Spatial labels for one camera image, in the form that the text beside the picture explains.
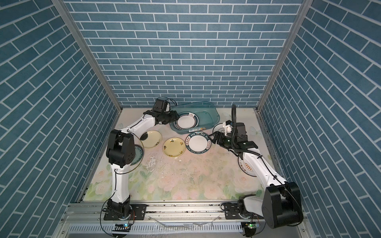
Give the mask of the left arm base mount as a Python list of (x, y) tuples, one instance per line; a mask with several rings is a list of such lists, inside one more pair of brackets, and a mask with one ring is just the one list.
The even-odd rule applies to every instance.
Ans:
[(102, 209), (105, 221), (144, 220), (147, 209), (146, 204), (131, 204), (129, 200), (117, 203), (109, 199), (106, 205)]

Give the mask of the green rim Hao Shi plate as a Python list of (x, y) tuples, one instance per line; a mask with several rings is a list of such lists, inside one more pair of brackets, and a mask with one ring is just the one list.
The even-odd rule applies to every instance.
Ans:
[(186, 137), (186, 148), (193, 154), (203, 154), (211, 148), (209, 136), (201, 131), (193, 132)]

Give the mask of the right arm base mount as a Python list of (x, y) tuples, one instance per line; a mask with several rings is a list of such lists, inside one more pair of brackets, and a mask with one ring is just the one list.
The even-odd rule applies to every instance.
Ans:
[(248, 212), (241, 203), (224, 202), (220, 204), (226, 220), (263, 219), (261, 215)]

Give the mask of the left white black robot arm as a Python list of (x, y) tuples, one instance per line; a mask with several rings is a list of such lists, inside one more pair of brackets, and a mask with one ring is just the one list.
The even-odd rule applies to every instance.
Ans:
[(112, 130), (109, 135), (106, 156), (111, 164), (113, 175), (113, 192), (107, 204), (117, 210), (130, 209), (128, 189), (129, 169), (136, 156), (135, 139), (156, 125), (166, 125), (179, 119), (176, 111), (170, 109), (168, 100), (158, 98), (151, 110), (121, 130)]

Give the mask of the teal translucent plastic bin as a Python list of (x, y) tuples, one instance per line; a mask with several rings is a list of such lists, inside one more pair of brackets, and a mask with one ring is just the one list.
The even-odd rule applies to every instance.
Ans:
[(174, 107), (173, 111), (177, 111), (178, 114), (181, 112), (191, 112), (196, 114), (199, 119), (198, 125), (196, 127), (187, 130), (179, 130), (174, 127), (173, 123), (170, 123), (171, 129), (177, 134), (187, 134), (212, 129), (220, 121), (220, 116), (215, 106), (212, 103), (206, 101), (179, 105)]

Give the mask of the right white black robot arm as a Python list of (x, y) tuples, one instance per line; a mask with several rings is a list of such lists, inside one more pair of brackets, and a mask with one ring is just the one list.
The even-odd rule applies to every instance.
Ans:
[(297, 226), (303, 222), (300, 189), (295, 182), (288, 182), (269, 164), (259, 147), (248, 140), (243, 123), (226, 121), (223, 131), (210, 134), (211, 142), (237, 156), (241, 170), (260, 180), (264, 197), (245, 195), (238, 200), (239, 212), (243, 217), (259, 215), (274, 229)]

